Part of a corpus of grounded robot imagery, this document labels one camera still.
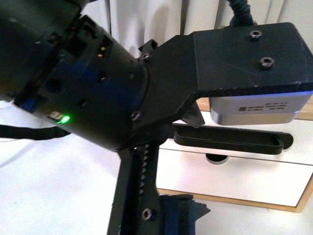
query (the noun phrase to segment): bolt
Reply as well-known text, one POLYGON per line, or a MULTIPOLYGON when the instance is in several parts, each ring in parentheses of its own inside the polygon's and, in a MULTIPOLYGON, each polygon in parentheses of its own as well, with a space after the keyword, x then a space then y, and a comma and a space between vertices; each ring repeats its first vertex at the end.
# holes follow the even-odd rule
POLYGON ((262 32, 258 31, 258 30, 254 30, 252 32, 250 32, 249 34, 251 41, 258 41, 260 39, 260 37, 262 36, 262 32))
POLYGON ((144 221, 148 221, 148 220, 153 220, 154 219, 154 212, 153 210, 151 210, 150 208, 146 208, 143 210, 142 214, 141 214, 141 218, 144 221))
POLYGON ((132 121, 141 121, 142 119, 141 112, 140 111, 133 112, 133 114, 131 115, 131 119, 132 121))
POLYGON ((151 55, 149 53, 144 54, 142 60, 144 62, 150 61, 151 60, 151 55))
POLYGON ((273 67, 274 59, 270 57, 264 57, 260 60, 260 67, 262 70, 269 70, 273 67))
POLYGON ((56 33, 52 33, 49 37, 48 37, 48 42, 50 42, 51 44, 56 44, 58 41, 58 34, 56 33))
POLYGON ((98 78, 97 78, 97 81, 99 82, 99 83, 103 83, 104 82, 104 80, 106 80, 106 78, 107 78, 107 74, 105 73, 105 72, 100 72, 99 73, 99 76, 98 76, 98 78))
POLYGON ((133 74, 132 72, 130 72, 130 73, 128 74, 128 78, 129 78, 129 79, 134 79, 134 78, 135 78, 135 74, 133 74))
POLYGON ((86 99, 81 99, 81 100, 78 102, 78 106, 79 106, 81 109, 84 108, 86 105, 87 105, 87 100, 86 100, 86 99))
POLYGON ((59 56, 59 59, 60 59, 60 61, 64 61, 64 60, 65 60, 65 55, 64 55, 64 54, 61 54, 61 55, 59 56))

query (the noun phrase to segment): black wire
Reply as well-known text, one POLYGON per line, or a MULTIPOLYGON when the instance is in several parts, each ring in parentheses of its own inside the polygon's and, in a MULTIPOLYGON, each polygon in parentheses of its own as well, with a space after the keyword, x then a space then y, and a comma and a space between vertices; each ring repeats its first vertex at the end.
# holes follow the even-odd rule
POLYGON ((35 141, 50 140, 69 135, 70 132, 54 126, 50 128, 33 129, 26 127, 0 125, 0 138, 31 139, 35 141))
POLYGON ((247 0, 228 0, 234 17, 230 21, 231 27, 252 26, 254 24, 247 0))

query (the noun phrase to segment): wooden edge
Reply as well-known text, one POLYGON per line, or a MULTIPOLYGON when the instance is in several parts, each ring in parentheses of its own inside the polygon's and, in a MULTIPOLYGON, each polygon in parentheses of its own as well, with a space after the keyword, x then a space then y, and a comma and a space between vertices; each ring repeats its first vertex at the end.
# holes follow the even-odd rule
POLYGON ((201 111, 210 112, 210 103, 208 98, 200 98, 197 100, 197 104, 201 111))
POLYGON ((312 195, 312 192, 313 192, 313 174, 311 175, 311 178, 309 179, 308 184, 305 187, 305 189, 304 189, 304 191, 300 197, 300 200, 296 206, 295 212, 297 212, 297 213, 302 212, 304 206, 306 205, 310 196, 312 195))
POLYGON ((296 119, 312 121, 313 113, 301 111, 298 116, 296 116, 296 119))
POLYGON ((242 200, 242 199, 218 197, 218 196, 211 196, 211 195, 197 194, 197 193, 190 193, 190 192, 182 192, 182 191, 175 191, 175 190, 169 190, 169 189, 163 189, 163 188, 158 188, 157 190, 160 194, 169 194, 169 195, 191 194, 194 196, 195 199, 238 204, 238 205, 244 205, 244 206, 250 206, 250 207, 261 207, 261 208, 274 209, 274 210, 287 211, 287 212, 298 212, 297 207, 291 207, 291 206, 284 206, 284 205, 271 204, 271 203, 265 203, 265 202, 254 202, 254 201, 248 201, 248 200, 242 200))

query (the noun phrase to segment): robotic arm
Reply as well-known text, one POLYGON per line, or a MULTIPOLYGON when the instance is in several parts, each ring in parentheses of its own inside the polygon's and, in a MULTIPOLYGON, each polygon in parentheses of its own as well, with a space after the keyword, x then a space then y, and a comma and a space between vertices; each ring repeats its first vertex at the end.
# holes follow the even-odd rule
POLYGON ((240 16, 232 25, 248 26, 176 36, 160 47, 151 40, 133 58, 80 15, 88 2, 0 2, 0 98, 119 153, 124 173, 109 234, 169 234, 165 224, 180 215, 161 215, 195 207, 188 196, 160 199, 155 189, 157 150, 171 123, 202 125, 200 97, 210 97, 221 124, 242 115, 249 124, 256 115, 291 121, 312 94, 312 54, 294 25, 252 25, 240 16))

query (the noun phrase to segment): white curtain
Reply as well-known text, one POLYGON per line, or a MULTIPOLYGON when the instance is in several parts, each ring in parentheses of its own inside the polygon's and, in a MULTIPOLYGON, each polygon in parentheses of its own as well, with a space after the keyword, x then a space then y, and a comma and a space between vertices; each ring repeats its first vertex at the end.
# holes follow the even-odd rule
MULTIPOLYGON (((248 0, 257 24, 291 22, 313 49, 313 0, 248 0)), ((159 45, 178 34, 229 25, 226 0, 97 0, 84 10, 132 55, 151 38, 159 45)))

